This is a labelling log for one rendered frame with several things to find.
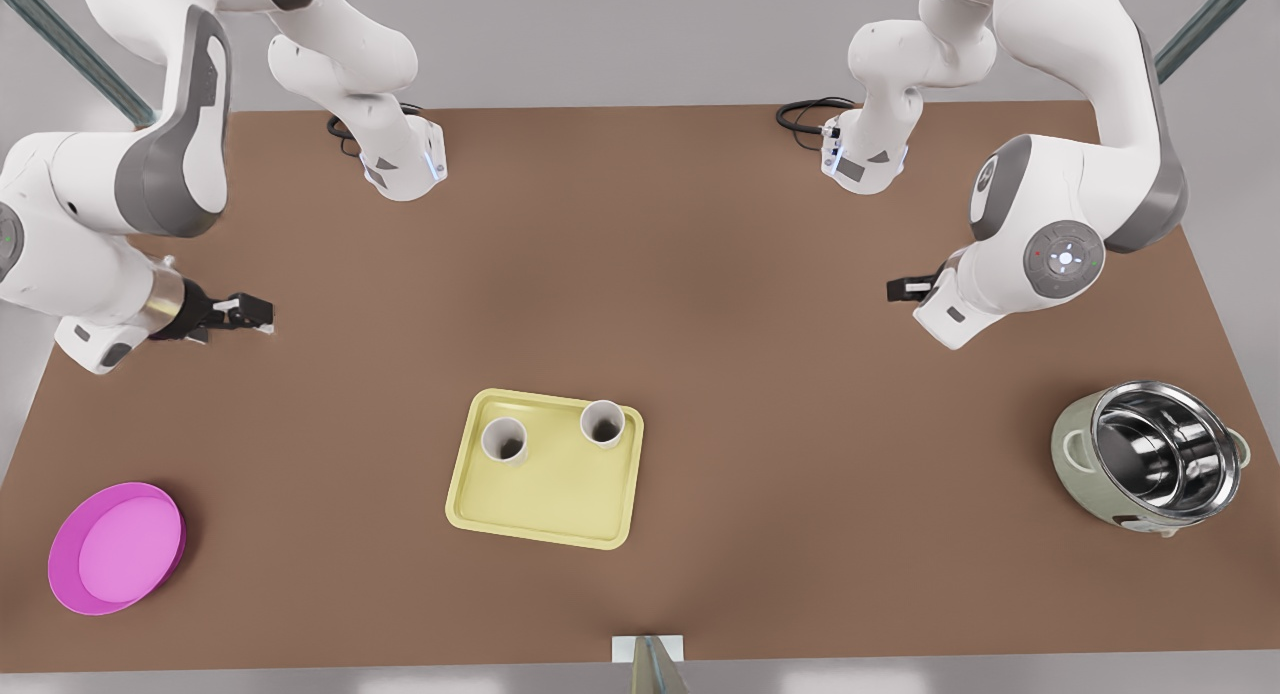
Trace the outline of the white IKEA cup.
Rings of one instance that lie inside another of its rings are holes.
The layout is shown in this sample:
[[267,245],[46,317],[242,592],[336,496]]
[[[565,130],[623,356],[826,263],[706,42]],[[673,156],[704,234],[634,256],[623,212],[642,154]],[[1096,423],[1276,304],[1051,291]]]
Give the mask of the white IKEA cup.
[[483,429],[480,446],[489,460],[520,466],[529,457],[529,433],[518,419],[493,419]]
[[584,408],[579,420],[581,433],[602,449],[618,446],[625,425],[625,412],[613,401],[593,401]]

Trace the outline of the pale yellow rectangular tray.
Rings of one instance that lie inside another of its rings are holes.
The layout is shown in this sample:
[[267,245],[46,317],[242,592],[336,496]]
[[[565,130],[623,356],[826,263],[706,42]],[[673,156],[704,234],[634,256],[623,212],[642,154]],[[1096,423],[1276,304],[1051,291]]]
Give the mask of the pale yellow rectangular tray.
[[[445,498],[445,516],[463,530],[613,551],[628,538],[643,451],[644,420],[621,406],[617,447],[602,449],[580,430],[591,402],[490,388],[475,394]],[[527,460],[508,466],[481,449],[498,417],[527,429]]]

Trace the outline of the pink round bowl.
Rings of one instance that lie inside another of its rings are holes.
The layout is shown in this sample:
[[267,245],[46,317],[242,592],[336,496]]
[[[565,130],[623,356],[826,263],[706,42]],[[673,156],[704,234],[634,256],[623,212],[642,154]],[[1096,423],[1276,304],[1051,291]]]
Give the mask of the pink round bowl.
[[147,483],[120,483],[81,502],[50,547],[47,583],[67,609],[105,616],[128,608],[177,570],[187,528],[175,501]]

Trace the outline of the green pot with steel liner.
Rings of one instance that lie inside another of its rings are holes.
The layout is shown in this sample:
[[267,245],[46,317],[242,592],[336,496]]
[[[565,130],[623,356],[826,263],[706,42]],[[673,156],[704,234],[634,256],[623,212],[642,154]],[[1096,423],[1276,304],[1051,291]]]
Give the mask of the green pot with steel liner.
[[1252,451],[1203,401],[1165,382],[1125,382],[1069,405],[1050,438],[1068,494],[1116,528],[1164,538],[1235,497]]

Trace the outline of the silver frame post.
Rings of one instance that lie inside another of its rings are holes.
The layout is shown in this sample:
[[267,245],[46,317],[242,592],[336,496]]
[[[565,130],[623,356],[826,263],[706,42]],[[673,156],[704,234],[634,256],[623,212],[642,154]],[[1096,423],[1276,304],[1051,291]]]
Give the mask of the silver frame post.
[[628,694],[690,694],[676,662],[659,638],[635,638]]
[[141,129],[157,120],[156,111],[86,44],[45,0],[1,0],[23,23],[68,61],[101,96]]
[[1248,0],[1206,0],[1190,19],[1178,29],[1172,38],[1157,52],[1155,70],[1160,85],[1167,82],[1185,61],[1199,50],[1240,10]]

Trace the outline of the white post foot plate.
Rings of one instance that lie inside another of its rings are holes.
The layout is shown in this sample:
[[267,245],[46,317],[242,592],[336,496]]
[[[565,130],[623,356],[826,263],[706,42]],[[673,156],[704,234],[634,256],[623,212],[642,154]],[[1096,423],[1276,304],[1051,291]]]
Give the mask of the white post foot plate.
[[685,640],[682,635],[625,635],[611,639],[611,661],[613,663],[632,663],[635,661],[636,644],[643,639],[652,639],[660,643],[667,656],[675,662],[685,662]]

